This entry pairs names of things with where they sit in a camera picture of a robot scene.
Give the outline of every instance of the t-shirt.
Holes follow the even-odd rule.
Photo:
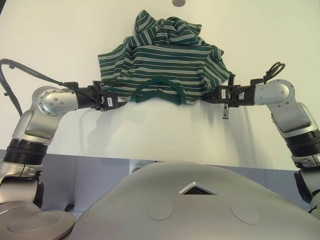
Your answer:
[[[178,17],[156,21],[145,10],[135,20],[135,35],[98,56],[105,89],[126,101],[161,98],[193,104],[232,74],[223,51],[199,37],[201,25]]]

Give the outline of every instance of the green collar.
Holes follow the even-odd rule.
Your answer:
[[[176,97],[171,97],[168,96],[167,94],[165,94],[162,91],[150,91],[147,93],[141,93],[142,89],[146,88],[147,86],[151,85],[151,84],[159,84],[159,83],[163,83],[166,84],[170,87],[172,87],[180,96],[179,98]],[[163,76],[156,76],[153,79],[150,79],[149,81],[145,81],[143,84],[141,84],[139,87],[137,87],[137,89],[132,93],[131,95],[131,101],[136,102],[136,103],[141,103],[143,101],[152,99],[152,98],[160,98],[160,99],[164,99],[167,101],[170,101],[174,104],[185,104],[186,103],[186,96],[185,93],[183,91],[183,88],[181,87],[181,84],[178,82],[171,82],[170,80],[168,80],[167,78],[163,77]]]

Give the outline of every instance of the cable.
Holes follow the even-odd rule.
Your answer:
[[[284,68],[285,64],[277,61],[275,64],[270,67],[268,71],[265,72],[265,75],[262,78],[257,79],[251,79],[250,85],[257,85],[257,84],[266,84],[267,81],[270,79],[273,79],[275,76],[277,76]]]
[[[2,71],[2,65],[9,65],[9,68],[11,69],[14,69],[14,68],[17,68],[27,74],[30,74],[38,79],[42,79],[44,81],[47,81],[47,82],[50,82],[50,83],[53,83],[53,84],[58,84],[59,86],[63,86],[63,87],[66,87],[68,89],[71,89],[77,93],[80,93],[92,100],[94,100],[96,102],[96,99],[84,92],[82,92],[81,90],[79,90],[78,88],[74,87],[74,86],[70,86],[64,82],[61,82],[61,81],[57,81],[57,80],[54,80],[46,75],[43,75],[42,73],[40,72],[37,72],[35,70],[33,70],[32,68],[30,67],[27,67],[19,62],[16,62],[16,61],[13,61],[13,60],[9,60],[9,59],[1,59],[0,60],[0,84],[2,85],[2,87],[4,88],[5,90],[5,93],[4,95],[5,96],[9,96],[11,102],[13,103],[14,107],[16,108],[16,110],[18,111],[19,115],[21,116],[22,115],[22,110],[21,110],[21,106],[19,104],[19,101],[17,99],[17,97],[15,96],[15,94],[13,93],[10,85],[8,84],[8,82],[6,81],[5,79],[5,76],[3,74],[3,71]]]

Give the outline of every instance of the silver robot arm segment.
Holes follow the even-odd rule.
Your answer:
[[[300,168],[294,178],[302,199],[311,208],[320,209],[320,131],[308,108],[296,101],[290,82],[277,79],[250,86],[220,85],[202,100],[224,104],[224,119],[228,118],[228,107],[266,105],[295,166]]]
[[[42,195],[36,194],[39,187],[43,189],[39,186],[42,160],[66,113],[83,108],[105,112],[125,104],[118,101],[114,92],[104,90],[104,83],[100,81],[82,88],[38,88],[32,95],[30,109],[20,117],[0,161],[0,204],[11,201],[38,201],[38,206],[42,204]]]
[[[267,105],[271,118],[300,168],[294,174],[302,199],[320,219],[320,131],[309,109],[295,99],[295,88],[286,80],[255,86],[254,103]]]

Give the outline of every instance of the table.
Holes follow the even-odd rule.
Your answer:
[[[145,9],[155,19],[177,16],[202,24],[200,36],[224,50],[223,60],[248,85],[275,62],[292,82],[297,100],[320,123],[320,2],[318,0],[9,0],[0,15],[0,57],[21,62],[61,82],[81,87],[100,80],[97,55],[134,33]],[[25,111],[33,91],[47,82],[3,67]],[[0,149],[19,120],[0,95]],[[265,106],[230,109],[222,104],[174,105],[161,99],[98,112],[82,109],[61,121],[48,153],[265,169],[296,169]]]

